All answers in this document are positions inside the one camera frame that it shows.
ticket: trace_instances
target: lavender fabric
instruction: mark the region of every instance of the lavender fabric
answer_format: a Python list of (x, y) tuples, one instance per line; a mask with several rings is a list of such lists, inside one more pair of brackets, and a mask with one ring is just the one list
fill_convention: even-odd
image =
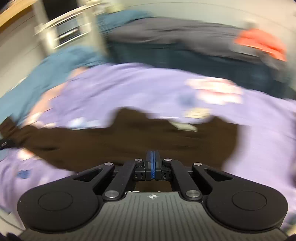
[[(279, 190), (289, 203), (287, 218), (296, 213), (290, 173), (296, 151), (296, 102), (242, 89), (242, 104), (207, 104), (196, 97), (199, 90), (185, 84), (190, 78), (204, 77), (142, 64), (103, 64), (70, 80), (39, 120), (72, 129), (107, 127), (118, 108), (130, 107), (153, 118), (198, 123), (208, 120), (186, 118), (184, 113), (193, 107), (209, 108), (212, 115), (244, 125), (224, 170)], [(17, 152), (9, 150), (0, 162), (0, 205), (15, 214), (24, 192), (71, 174), (43, 160), (20, 161)]]

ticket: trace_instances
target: dark brown cloth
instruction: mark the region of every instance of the dark brown cloth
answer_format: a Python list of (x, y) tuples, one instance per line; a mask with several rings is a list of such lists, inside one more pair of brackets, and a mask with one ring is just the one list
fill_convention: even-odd
[(80, 172), (110, 161), (122, 165), (145, 159), (147, 150), (159, 150), (161, 158), (194, 162), (221, 169), (237, 142), (237, 125), (214, 117), (194, 124), (197, 132), (178, 130), (169, 121), (149, 119), (144, 113), (121, 109), (108, 128), (71, 130), (66, 128), (17, 127), (10, 118), (0, 125), (5, 139), (25, 147), (48, 163)]

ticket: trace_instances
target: teal cloth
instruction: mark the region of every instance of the teal cloth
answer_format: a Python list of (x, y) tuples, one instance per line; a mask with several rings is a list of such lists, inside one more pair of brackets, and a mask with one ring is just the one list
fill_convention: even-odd
[[(82, 46), (72, 46), (48, 56), (18, 86), (0, 98), (0, 123), (11, 116), (21, 124), (41, 95), (64, 83), (72, 70), (105, 62), (105, 57)], [(0, 151), (0, 160), (5, 156), (5, 150)]]
[(100, 32), (106, 34), (112, 29), (120, 27), (128, 22), (150, 17), (152, 17), (152, 15), (148, 12), (127, 9), (110, 14), (99, 14), (97, 16), (97, 24)]

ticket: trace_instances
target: wooden shelf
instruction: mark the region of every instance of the wooden shelf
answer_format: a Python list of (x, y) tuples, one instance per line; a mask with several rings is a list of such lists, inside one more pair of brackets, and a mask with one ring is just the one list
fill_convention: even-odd
[(3, 13), (0, 14), (0, 32), (6, 23), (9, 23), (10, 20), (15, 19), (19, 14), (24, 11), (31, 10), (31, 5), (35, 3), (36, 0), (16, 0), (11, 6), (6, 9)]

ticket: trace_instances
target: red fabric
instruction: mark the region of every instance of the red fabric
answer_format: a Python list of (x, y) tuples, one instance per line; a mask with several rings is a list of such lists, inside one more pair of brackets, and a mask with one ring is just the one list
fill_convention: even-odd
[(285, 45), (281, 40), (263, 30), (256, 28), (243, 30), (236, 38), (235, 43), (259, 49), (275, 59), (287, 61)]

